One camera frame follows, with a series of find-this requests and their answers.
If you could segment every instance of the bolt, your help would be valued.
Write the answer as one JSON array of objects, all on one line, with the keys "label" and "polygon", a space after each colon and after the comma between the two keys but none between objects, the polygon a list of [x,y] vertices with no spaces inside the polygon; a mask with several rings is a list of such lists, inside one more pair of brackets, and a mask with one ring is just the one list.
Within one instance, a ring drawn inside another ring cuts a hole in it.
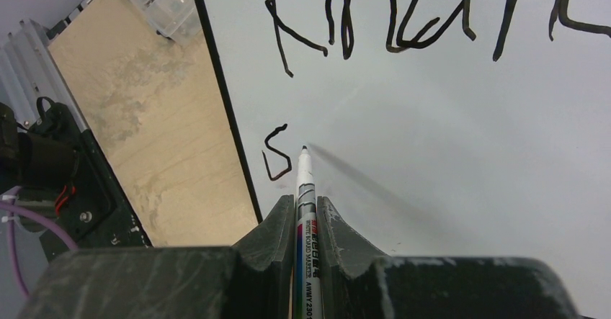
[{"label": "bolt", "polygon": [[89,223],[92,220],[92,213],[89,211],[81,212],[81,214],[79,215],[79,219],[81,220],[81,222]]}]

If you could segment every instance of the whiteboard marker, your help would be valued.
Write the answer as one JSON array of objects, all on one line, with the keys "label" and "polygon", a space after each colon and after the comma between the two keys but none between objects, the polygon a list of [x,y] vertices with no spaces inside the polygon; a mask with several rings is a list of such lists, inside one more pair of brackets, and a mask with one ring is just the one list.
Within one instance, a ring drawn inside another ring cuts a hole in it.
[{"label": "whiteboard marker", "polygon": [[301,149],[297,165],[295,222],[293,319],[322,319],[316,193],[312,158],[305,146]]}]

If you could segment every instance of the wooden table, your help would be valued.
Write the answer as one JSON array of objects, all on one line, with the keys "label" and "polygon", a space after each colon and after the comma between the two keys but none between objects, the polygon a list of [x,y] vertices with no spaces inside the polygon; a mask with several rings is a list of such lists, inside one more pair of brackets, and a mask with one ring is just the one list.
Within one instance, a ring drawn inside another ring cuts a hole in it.
[{"label": "wooden table", "polygon": [[256,224],[208,48],[93,0],[49,50],[155,246],[227,245]]}]

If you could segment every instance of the whiteboard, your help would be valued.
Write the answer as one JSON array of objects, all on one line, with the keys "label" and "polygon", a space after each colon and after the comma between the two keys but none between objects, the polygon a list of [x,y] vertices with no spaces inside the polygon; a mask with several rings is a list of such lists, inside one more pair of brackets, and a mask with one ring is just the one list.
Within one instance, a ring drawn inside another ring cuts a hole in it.
[{"label": "whiteboard", "polygon": [[537,258],[602,318],[611,0],[465,1],[198,0],[262,215],[305,144],[317,193],[386,253]]}]

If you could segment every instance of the clear plastic container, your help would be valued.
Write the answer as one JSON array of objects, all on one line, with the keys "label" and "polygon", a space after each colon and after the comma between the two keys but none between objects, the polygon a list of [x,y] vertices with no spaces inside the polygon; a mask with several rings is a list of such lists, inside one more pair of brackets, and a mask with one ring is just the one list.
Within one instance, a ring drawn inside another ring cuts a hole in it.
[{"label": "clear plastic container", "polygon": [[186,45],[201,29],[194,0],[131,0],[161,35]]}]

